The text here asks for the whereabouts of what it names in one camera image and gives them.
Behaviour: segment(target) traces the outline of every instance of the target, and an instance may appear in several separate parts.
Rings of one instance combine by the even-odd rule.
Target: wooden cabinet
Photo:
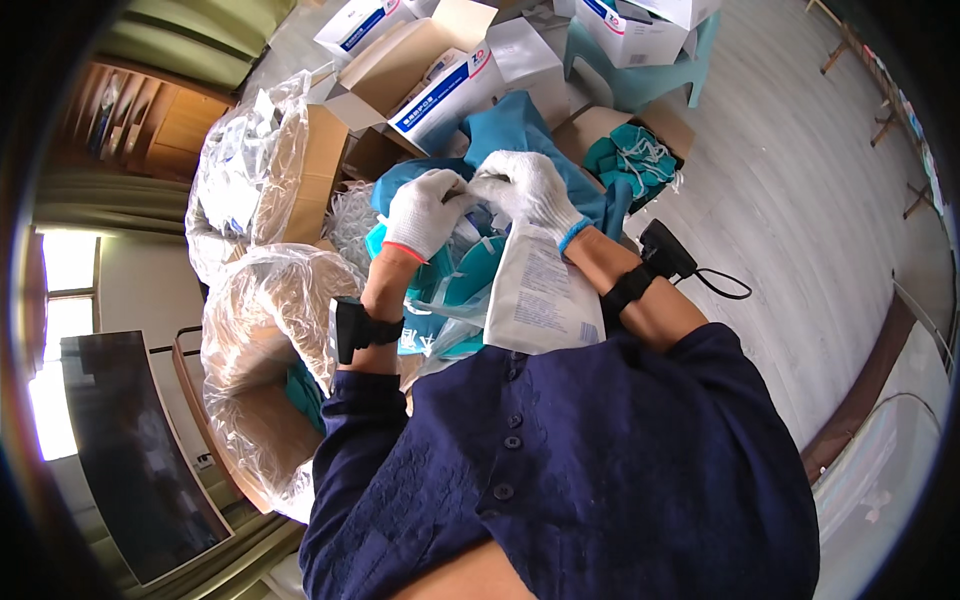
[[[207,131],[235,104],[148,66],[98,57],[74,87],[50,158],[191,181]]]

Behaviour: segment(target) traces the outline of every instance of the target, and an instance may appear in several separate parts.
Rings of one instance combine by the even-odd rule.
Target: light blue plastic stool
[[[687,105],[697,107],[700,90],[710,68],[710,51],[713,39],[720,27],[720,12],[707,17],[697,26],[697,59],[691,60],[686,53],[673,64],[640,66],[618,69],[613,66],[587,29],[573,17],[566,30],[564,51],[564,77],[570,79],[573,60],[580,57],[597,72],[613,92],[613,108],[621,112],[638,114],[648,104],[681,85],[693,84]]]

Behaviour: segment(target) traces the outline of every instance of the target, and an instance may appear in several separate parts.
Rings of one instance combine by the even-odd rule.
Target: television
[[[142,333],[63,338],[60,347],[84,477],[140,585],[232,536],[173,430]]]

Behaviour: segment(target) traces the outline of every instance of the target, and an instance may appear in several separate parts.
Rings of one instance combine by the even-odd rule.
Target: white knit glove
[[[430,169],[407,181],[390,202],[383,243],[401,246],[425,263],[444,246],[457,219],[477,203],[466,192],[467,182],[449,169]]]
[[[515,221],[527,219],[549,231],[560,252],[590,225],[566,196],[557,167],[536,152],[498,150],[483,161],[468,185],[470,195],[497,204]]]

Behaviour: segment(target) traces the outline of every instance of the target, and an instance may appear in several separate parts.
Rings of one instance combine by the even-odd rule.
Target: gray laminate floor
[[[797,446],[843,399],[883,323],[891,274],[941,331],[953,304],[948,241],[929,208],[904,221],[908,181],[924,184],[906,134],[875,148],[880,94],[857,58],[819,67],[839,41],[801,0],[727,0],[700,106],[667,96],[696,131],[679,194],[666,190],[625,229],[666,223],[698,259],[754,287],[725,300],[680,284],[729,324],[756,362]],[[564,29],[544,33],[559,54]],[[571,78],[574,108],[609,104],[595,75]]]

